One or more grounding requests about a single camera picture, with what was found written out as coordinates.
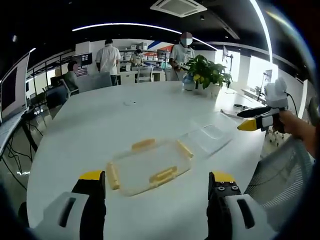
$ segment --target led light strip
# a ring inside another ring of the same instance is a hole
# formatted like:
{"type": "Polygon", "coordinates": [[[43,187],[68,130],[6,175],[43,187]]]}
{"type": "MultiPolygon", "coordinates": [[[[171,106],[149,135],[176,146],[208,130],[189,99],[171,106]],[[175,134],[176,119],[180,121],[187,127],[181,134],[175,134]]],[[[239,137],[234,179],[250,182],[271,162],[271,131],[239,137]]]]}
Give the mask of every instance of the led light strip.
{"type": "MultiPolygon", "coordinates": [[[[154,29],[161,29],[161,30],[165,30],[165,31],[169,31],[169,32],[172,32],[172,33],[176,33],[176,34],[182,34],[182,32],[179,32],[179,31],[176,31],[176,30],[172,30],[172,29],[169,29],[169,28],[165,28],[165,27],[161,27],[161,26],[154,26],[154,25],[148,25],[148,24],[141,24],[141,23],[131,23],[131,22],[113,22],[113,23],[102,23],[102,24],[94,24],[94,25],[89,25],[89,26],[82,26],[82,27],[78,27],[78,28],[75,28],[72,30],[72,32],[75,32],[75,31],[79,31],[79,30],[83,30],[83,29],[90,29],[90,28],[95,28],[95,27],[102,27],[102,26],[113,26],[113,25],[133,25],[133,26],[141,26],[141,27],[148,27],[148,28],[154,28],[154,29]]],[[[204,45],[207,45],[208,47],[214,49],[214,50],[218,50],[216,49],[214,46],[211,46],[210,44],[204,42],[204,41],[201,41],[200,39],[198,38],[195,38],[193,37],[194,40],[204,44],[204,45]]]]}
{"type": "Polygon", "coordinates": [[[271,48],[271,40],[270,40],[270,35],[269,35],[269,31],[268,31],[268,28],[267,28],[267,24],[266,24],[265,18],[263,16],[263,14],[261,12],[261,9],[258,6],[258,3],[256,2],[256,0],[250,0],[250,3],[252,4],[252,6],[253,6],[256,14],[259,17],[259,20],[260,20],[261,24],[262,24],[264,35],[265,35],[265,38],[266,38],[266,44],[268,45],[270,63],[272,64],[273,63],[273,60],[272,60],[273,55],[272,55],[272,48],[271,48]]]}

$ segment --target floor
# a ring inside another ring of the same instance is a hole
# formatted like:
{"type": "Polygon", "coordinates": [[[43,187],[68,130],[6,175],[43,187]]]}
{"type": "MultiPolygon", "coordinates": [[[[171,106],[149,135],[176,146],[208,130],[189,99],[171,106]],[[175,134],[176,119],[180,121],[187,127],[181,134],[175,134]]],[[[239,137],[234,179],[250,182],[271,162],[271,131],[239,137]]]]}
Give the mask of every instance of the floor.
{"type": "MultiPolygon", "coordinates": [[[[57,107],[55,109],[44,109],[43,112],[39,112],[35,119],[33,119],[30,123],[37,127],[37,129],[43,134],[46,134],[46,129],[58,113],[61,107],[57,107]]],[[[35,143],[39,146],[39,143],[42,139],[42,135],[39,131],[31,126],[31,135],[35,141],[35,143]]],[[[281,144],[288,138],[288,135],[285,134],[282,138],[282,134],[266,134],[263,149],[261,151],[261,158],[267,156],[274,150],[278,148],[277,144],[281,146],[281,144]]],[[[13,157],[12,154],[9,153],[9,149],[6,148],[3,158],[7,163],[8,167],[12,170],[15,177],[27,188],[28,178],[31,170],[31,154],[32,158],[35,156],[35,152],[30,148],[29,141],[26,138],[22,129],[18,129],[14,134],[13,142],[11,143],[12,149],[21,154],[16,154],[17,156],[13,157]]],[[[9,199],[12,202],[12,207],[18,213],[19,207],[21,203],[26,201],[27,191],[19,185],[19,183],[13,178],[12,174],[6,168],[4,161],[0,161],[0,178],[3,179],[4,186],[7,190],[7,194],[9,199]]]]}

